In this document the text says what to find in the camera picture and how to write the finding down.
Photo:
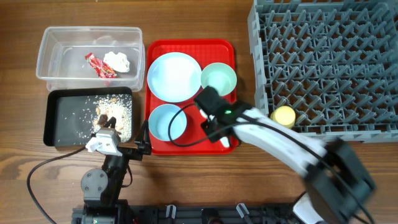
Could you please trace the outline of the red strawberry snack wrapper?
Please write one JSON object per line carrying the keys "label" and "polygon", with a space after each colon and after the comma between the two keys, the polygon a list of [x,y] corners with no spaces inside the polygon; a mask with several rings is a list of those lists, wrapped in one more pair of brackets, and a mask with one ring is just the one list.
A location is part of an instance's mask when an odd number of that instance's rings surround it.
{"label": "red strawberry snack wrapper", "polygon": [[116,72],[103,60],[95,57],[93,53],[85,56],[85,60],[91,65],[100,78],[116,78]]}

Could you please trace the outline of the white plastic spoon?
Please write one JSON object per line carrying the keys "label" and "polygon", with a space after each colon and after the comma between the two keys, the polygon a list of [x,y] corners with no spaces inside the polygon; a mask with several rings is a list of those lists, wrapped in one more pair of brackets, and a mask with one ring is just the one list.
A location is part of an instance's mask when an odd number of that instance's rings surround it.
{"label": "white plastic spoon", "polygon": [[220,142],[221,142],[221,144],[223,145],[223,147],[225,147],[225,148],[229,148],[230,147],[230,143],[229,143],[229,139],[228,139],[228,137],[222,137],[221,139],[220,139]]}

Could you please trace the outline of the white napkin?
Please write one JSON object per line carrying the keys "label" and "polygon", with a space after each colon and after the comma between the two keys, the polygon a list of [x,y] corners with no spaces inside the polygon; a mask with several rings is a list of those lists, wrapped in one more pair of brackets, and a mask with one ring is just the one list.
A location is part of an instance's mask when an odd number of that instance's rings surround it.
{"label": "white napkin", "polygon": [[127,56],[121,52],[115,54],[108,52],[104,55],[104,62],[107,63],[114,71],[127,73],[130,71],[130,63]]}

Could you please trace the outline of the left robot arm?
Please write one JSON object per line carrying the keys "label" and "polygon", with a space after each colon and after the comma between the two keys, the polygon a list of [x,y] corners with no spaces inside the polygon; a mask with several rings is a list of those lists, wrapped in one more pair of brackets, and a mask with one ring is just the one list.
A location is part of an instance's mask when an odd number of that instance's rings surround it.
{"label": "left robot arm", "polygon": [[121,200],[119,194],[125,187],[126,174],[131,174],[130,161],[141,161],[144,155],[152,154],[149,137],[149,122],[144,121],[134,140],[136,148],[119,145],[120,137],[115,129],[116,118],[110,118],[105,125],[91,135],[85,148],[88,152],[105,155],[100,169],[89,170],[81,179],[84,193],[82,211],[74,210],[72,223],[137,223],[138,217],[130,208],[127,200]]}

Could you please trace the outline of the light blue bowl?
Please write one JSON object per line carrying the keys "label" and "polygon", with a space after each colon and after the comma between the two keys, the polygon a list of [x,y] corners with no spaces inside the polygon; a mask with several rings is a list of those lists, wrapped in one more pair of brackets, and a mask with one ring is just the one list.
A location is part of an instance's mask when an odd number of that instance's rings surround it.
{"label": "light blue bowl", "polygon": [[[149,116],[149,131],[158,140],[170,141],[168,128],[173,116],[180,110],[177,105],[164,104],[156,107]],[[180,112],[170,127],[172,140],[179,138],[187,127],[187,117]]]}

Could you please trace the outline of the mint green bowl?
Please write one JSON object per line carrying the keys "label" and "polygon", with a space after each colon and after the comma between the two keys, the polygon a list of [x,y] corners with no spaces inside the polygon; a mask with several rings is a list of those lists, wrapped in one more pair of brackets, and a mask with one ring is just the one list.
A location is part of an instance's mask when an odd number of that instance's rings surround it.
{"label": "mint green bowl", "polygon": [[213,87],[220,96],[230,94],[237,85],[236,72],[227,64],[215,62],[207,65],[201,73],[201,87]]}

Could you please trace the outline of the yellow plastic cup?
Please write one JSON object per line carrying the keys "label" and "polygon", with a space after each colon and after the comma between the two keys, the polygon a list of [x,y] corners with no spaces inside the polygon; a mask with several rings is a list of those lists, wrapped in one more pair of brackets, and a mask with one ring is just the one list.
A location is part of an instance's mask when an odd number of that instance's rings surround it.
{"label": "yellow plastic cup", "polygon": [[281,106],[271,113],[271,120],[286,128],[292,128],[295,124],[295,111],[289,106]]}

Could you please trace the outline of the rice food leftovers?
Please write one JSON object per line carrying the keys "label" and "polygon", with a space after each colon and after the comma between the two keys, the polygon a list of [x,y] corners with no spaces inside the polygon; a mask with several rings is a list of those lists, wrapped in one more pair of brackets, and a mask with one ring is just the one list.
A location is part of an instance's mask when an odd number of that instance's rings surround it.
{"label": "rice food leftovers", "polygon": [[116,118],[116,131],[121,142],[132,137],[132,96],[91,95],[58,99],[54,138],[60,146],[86,144],[111,118]]}

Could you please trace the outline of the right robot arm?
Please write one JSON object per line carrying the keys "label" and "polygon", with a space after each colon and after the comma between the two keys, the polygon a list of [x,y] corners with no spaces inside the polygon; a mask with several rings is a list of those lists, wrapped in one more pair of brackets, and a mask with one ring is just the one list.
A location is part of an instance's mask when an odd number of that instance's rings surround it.
{"label": "right robot arm", "polygon": [[224,132],[268,152],[302,177],[305,192],[294,203],[293,214],[302,223],[349,223],[366,218],[365,207],[376,184],[351,145],[337,138],[325,143],[296,133],[264,116],[250,104],[225,100],[195,101],[212,134]]}

